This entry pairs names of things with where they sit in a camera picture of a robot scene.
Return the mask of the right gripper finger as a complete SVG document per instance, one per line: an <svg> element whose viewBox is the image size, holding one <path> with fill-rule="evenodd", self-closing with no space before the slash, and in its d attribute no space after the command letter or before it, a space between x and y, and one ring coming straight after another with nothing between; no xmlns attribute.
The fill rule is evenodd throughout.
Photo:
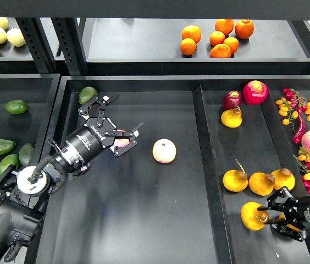
<svg viewBox="0 0 310 264"><path fill-rule="evenodd" d="M297 232L295 230L288 228L286 226L287 224L292 224L293 226L297 227L300 231ZM306 238L306 231L305 231L304 225L295 218L283 220L283 219L278 219L277 217L277 218L268 220L265 223L265 225L270 225L275 230L277 230L278 233L285 235L299 242L304 241Z"/></svg>
<svg viewBox="0 0 310 264"><path fill-rule="evenodd" d="M271 194L266 201L265 205L257 208L258 211L279 211L279 212L292 212L295 206L295 198L290 193L287 186L283 186Z"/></svg>

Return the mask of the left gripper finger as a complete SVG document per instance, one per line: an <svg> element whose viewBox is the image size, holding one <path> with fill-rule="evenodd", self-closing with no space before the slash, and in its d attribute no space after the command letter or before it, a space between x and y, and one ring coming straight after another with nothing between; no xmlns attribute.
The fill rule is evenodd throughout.
<svg viewBox="0 0 310 264"><path fill-rule="evenodd" d="M118 131L117 128L113 130L105 130L103 136L105 140L103 145L108 147L113 152L114 157L119 157L131 148L137 145L138 130L144 125L143 122L135 126L131 131ZM119 141L127 140L128 143L124 146L118 146Z"/></svg>
<svg viewBox="0 0 310 264"><path fill-rule="evenodd" d="M93 96L85 104L78 109L78 115L84 119L91 120L96 119L96 126L101 128L105 118L106 107L119 98L119 94L113 94L111 96ZM90 116L90 110L97 109L96 116Z"/></svg>

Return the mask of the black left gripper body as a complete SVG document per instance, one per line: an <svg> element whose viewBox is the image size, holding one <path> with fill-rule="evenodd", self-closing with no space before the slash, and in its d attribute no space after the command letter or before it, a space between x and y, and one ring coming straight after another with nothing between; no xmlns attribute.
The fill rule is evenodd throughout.
<svg viewBox="0 0 310 264"><path fill-rule="evenodd" d="M79 160L88 163L114 144L115 136L109 134L116 130L116 126L108 118L100 121L92 117L68 135L65 142L77 151Z"/></svg>

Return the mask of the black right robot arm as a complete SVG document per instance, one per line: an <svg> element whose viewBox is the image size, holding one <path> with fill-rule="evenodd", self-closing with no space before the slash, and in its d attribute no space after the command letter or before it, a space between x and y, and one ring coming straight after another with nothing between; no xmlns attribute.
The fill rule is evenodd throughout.
<svg viewBox="0 0 310 264"><path fill-rule="evenodd" d="M296 241L304 241L310 229L310 196L294 197L286 186L271 194L258 211L277 211L282 218L269 219L266 224L280 234Z"/></svg>

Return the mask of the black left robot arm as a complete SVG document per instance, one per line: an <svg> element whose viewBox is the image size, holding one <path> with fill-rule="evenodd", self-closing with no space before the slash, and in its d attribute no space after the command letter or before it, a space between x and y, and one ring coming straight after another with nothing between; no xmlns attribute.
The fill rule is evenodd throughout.
<svg viewBox="0 0 310 264"><path fill-rule="evenodd" d="M91 97L78 110L85 123L67 136L63 146L47 139L55 154L21 171L10 165L0 176L0 260L12 261L29 245L45 218L42 204L69 176L85 174L90 162L108 148L119 157L136 146L143 123L131 131L121 131L105 116L106 107L118 97Z"/></svg>

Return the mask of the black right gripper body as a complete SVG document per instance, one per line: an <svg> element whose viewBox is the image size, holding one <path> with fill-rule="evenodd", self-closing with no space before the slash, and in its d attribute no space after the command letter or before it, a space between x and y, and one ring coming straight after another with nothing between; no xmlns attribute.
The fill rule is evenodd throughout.
<svg viewBox="0 0 310 264"><path fill-rule="evenodd" d="M292 210L291 225L300 230L310 229L310 196L290 197L286 202Z"/></svg>

